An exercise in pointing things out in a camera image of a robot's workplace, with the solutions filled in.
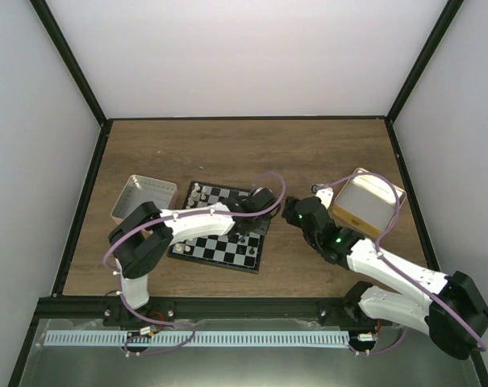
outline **white robotic arm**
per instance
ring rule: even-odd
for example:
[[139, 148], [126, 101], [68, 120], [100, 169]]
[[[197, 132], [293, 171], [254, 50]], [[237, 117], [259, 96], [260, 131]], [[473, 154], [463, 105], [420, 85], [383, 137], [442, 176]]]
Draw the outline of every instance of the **white robotic arm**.
[[[184, 214], [198, 212], [198, 210], [161, 210], [161, 217], [175, 217], [174, 220], [163, 222], [172, 233], [172, 239], [166, 247], [183, 240], [198, 238], [199, 236], [226, 235], [235, 226], [235, 220], [233, 220], [231, 215], [221, 214], [223, 212], [231, 212], [224, 204], [219, 202], [203, 209], [206, 210], [206, 214], [190, 217], [184, 217]], [[129, 306], [133, 309], [138, 309], [147, 304], [149, 299], [148, 274], [137, 278], [126, 278], [123, 275], [123, 268], [118, 259], [116, 259], [116, 265], [121, 272], [122, 293]]]
[[[365, 274], [398, 293], [385, 291], [367, 282], [359, 282], [346, 296], [357, 308], [350, 314], [359, 318], [381, 318], [430, 335], [443, 351], [457, 359], [466, 359], [477, 347], [477, 340], [421, 289], [411, 284], [385, 263], [375, 243], [359, 232], [338, 227], [327, 209], [332, 189], [320, 189], [310, 198], [288, 197], [282, 217], [302, 229], [305, 240], [329, 263]], [[433, 293], [479, 336], [488, 327], [488, 307], [473, 280], [464, 273], [452, 276], [422, 268], [386, 250], [380, 253], [395, 268]]]
[[[253, 214], [270, 208], [275, 202], [269, 189], [257, 189], [250, 197], [228, 198], [202, 209], [160, 210], [152, 202], [140, 205], [109, 235], [111, 245], [125, 239], [115, 249], [114, 256], [127, 304], [132, 309], [147, 304], [148, 274], [171, 244], [199, 236], [245, 235], [271, 217], [270, 213]], [[146, 229], [149, 237], [145, 238], [142, 232], [128, 237], [136, 227], [159, 218], [164, 220]]]

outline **wooden tabletop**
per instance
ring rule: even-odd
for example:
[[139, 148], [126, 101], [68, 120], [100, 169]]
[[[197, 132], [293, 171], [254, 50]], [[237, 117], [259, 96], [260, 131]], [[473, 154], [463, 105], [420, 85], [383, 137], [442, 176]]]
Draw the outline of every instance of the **wooden tabletop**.
[[[101, 260], [115, 228], [111, 210], [133, 174], [176, 183], [180, 207], [191, 181], [249, 187], [256, 176], [276, 171], [286, 179], [289, 195], [305, 198], [312, 184], [335, 181], [357, 167], [402, 186], [383, 121], [115, 121], [64, 294], [116, 289]], [[280, 184], [273, 178], [263, 184], [279, 193]], [[384, 241], [387, 250], [425, 265], [407, 204]], [[148, 287], [153, 296], [341, 297], [365, 278], [325, 262], [298, 228], [277, 216], [265, 237], [258, 274], [164, 256], [149, 275]]]

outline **checkered pattern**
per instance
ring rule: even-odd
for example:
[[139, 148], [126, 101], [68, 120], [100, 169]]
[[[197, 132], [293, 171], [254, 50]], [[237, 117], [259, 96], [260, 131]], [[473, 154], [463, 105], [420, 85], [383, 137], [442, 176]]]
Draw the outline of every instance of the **checkered pattern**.
[[[201, 189], [196, 196], [192, 196], [196, 181], [192, 181], [183, 208], [199, 208], [219, 202], [223, 198], [248, 196], [249, 191], [197, 182]], [[202, 198], [202, 189], [206, 187]], [[250, 232], [240, 235], [237, 242], [231, 242], [226, 235], [210, 235], [207, 237], [187, 240], [170, 247], [169, 256], [182, 260], [190, 260], [203, 264], [213, 264], [224, 268], [233, 268], [251, 273], [258, 273], [261, 249], [268, 224], [260, 227], [260, 234]]]

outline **black metal frame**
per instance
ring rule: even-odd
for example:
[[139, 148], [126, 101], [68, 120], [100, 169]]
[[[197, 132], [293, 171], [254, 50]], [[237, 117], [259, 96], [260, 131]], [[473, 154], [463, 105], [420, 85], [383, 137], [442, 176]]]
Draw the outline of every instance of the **black metal frame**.
[[[31, 348], [31, 343], [35, 335], [38, 321], [42, 318], [104, 318], [106, 309], [105, 298], [102, 297], [77, 297], [63, 296], [62, 290], [68, 275], [69, 266], [75, 252], [78, 236], [86, 216], [86, 210], [93, 191], [94, 183], [102, 162], [102, 155], [106, 148], [106, 143], [111, 131], [113, 119], [107, 119], [98, 104], [92, 89], [90, 88], [84, 73], [81, 71], [70, 47], [52, 16], [48, 4], [45, 0], [30, 0], [41, 22], [50, 35], [53, 43], [59, 51], [64, 63], [68, 67], [73, 79], [82, 92], [84, 99], [90, 106], [95, 118], [101, 126], [101, 132], [94, 150], [90, 169], [86, 176], [86, 182], [81, 192], [81, 197], [77, 206], [77, 211], [73, 219], [71, 231], [65, 245], [59, 272], [53, 286], [52, 297], [41, 298], [35, 309], [34, 317], [29, 326], [26, 339], [15, 365], [9, 386], [18, 385], [23, 375], [23, 369], [27, 361], [27, 356]], [[421, 77], [428, 62], [442, 40], [453, 18], [459, 11], [464, 0], [448, 0], [432, 33], [423, 46], [411, 72], [403, 84], [398, 96], [388, 115], [379, 116], [282, 116], [282, 117], [203, 117], [203, 118], [180, 118], [180, 119], [156, 119], [155, 120], [195, 120], [195, 119], [217, 119], [217, 120], [242, 120], [242, 119], [384, 119], [386, 130], [393, 147], [394, 154], [398, 162], [398, 168], [402, 176], [408, 201], [414, 215], [415, 225], [418, 231], [423, 252], [426, 257], [428, 267], [439, 270], [436, 255], [432, 248], [428, 230], [424, 224], [423, 216], [415, 196], [414, 187], [407, 171], [407, 166], [403, 159], [401, 150], [394, 132], [394, 121], [398, 117], [403, 106], [411, 95], [412, 90]], [[318, 319], [324, 325], [340, 326], [346, 330], [360, 330], [370, 327], [367, 322], [357, 324], [349, 319], [344, 313], [342, 298], [151, 298], [151, 302], [162, 302], [174, 310], [177, 318], [306, 318]], [[320, 312], [325, 310], [326, 318], [320, 320]], [[473, 364], [482, 387], [488, 387], [488, 374], [478, 352], [472, 355]]]

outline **white wall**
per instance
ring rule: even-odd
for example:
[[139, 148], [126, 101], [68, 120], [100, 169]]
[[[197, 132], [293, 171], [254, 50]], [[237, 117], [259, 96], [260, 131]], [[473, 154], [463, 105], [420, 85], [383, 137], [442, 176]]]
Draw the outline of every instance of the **white wall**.
[[0, 386], [54, 281], [98, 124], [29, 1], [0, 0]]
[[445, 0], [48, 0], [108, 117], [386, 114]]
[[464, 3], [395, 126], [442, 268], [488, 303], [488, 0]]

